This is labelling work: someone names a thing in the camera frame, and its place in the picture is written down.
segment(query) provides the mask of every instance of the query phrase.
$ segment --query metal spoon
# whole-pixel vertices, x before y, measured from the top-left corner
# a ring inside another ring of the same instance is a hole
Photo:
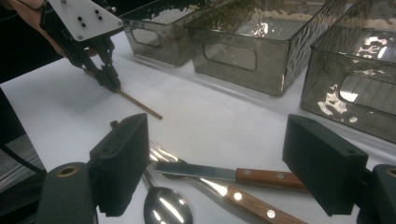
[[[191,210],[180,194],[172,189],[155,187],[148,171],[144,177],[148,183],[148,195],[144,204],[146,224],[192,224]]]

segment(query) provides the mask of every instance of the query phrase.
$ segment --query white table surface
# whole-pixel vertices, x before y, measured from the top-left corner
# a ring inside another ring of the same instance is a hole
[[[122,89],[163,116],[148,116],[150,140],[189,163],[225,168],[288,171],[282,161],[288,114],[316,119],[370,155],[367,168],[396,163],[396,145],[304,112],[299,107],[304,73],[282,97],[245,89],[181,67],[133,55],[124,33],[112,37],[114,66]],[[61,59],[1,85],[48,170],[89,160],[90,150],[111,131],[109,122],[144,112]],[[151,172],[158,186],[187,197],[194,222],[249,223],[205,189],[187,180],[168,180]],[[249,194],[308,223],[355,223],[352,216],[327,217],[308,194],[281,189],[239,186]],[[141,181],[121,217],[99,214],[100,223],[144,223],[147,186]]]

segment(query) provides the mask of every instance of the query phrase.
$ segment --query plastic bin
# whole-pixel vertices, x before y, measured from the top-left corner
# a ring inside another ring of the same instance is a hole
[[[228,2],[186,25],[194,69],[282,95],[306,68],[310,44],[345,12],[346,2]]]
[[[120,16],[134,54],[181,66],[190,58],[184,25],[223,0],[159,0]]]
[[[395,12],[360,0],[314,42],[301,108],[396,143]]]

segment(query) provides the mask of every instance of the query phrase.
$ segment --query metal fork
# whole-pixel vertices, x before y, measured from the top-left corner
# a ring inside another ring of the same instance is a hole
[[[166,162],[181,162],[186,163],[182,159],[167,152],[157,144],[149,142],[150,159],[152,161],[166,161]],[[178,175],[164,175],[167,178],[181,178],[184,176]],[[224,202],[242,210],[257,218],[259,221],[269,224],[284,224],[284,223],[305,223],[300,219],[293,217],[272,205],[265,203],[241,189],[234,186],[223,186],[213,181],[198,177],[188,177],[195,180],[207,189],[218,195]]]

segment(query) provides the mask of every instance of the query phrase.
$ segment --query clear plastic container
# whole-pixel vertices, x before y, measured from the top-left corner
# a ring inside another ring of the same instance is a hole
[[[134,54],[174,66],[191,59],[184,25],[223,0],[158,0],[120,16]]]
[[[301,108],[396,143],[394,1],[358,1],[314,42]]]
[[[282,95],[306,68],[310,44],[346,0],[233,0],[189,22],[197,73]]]

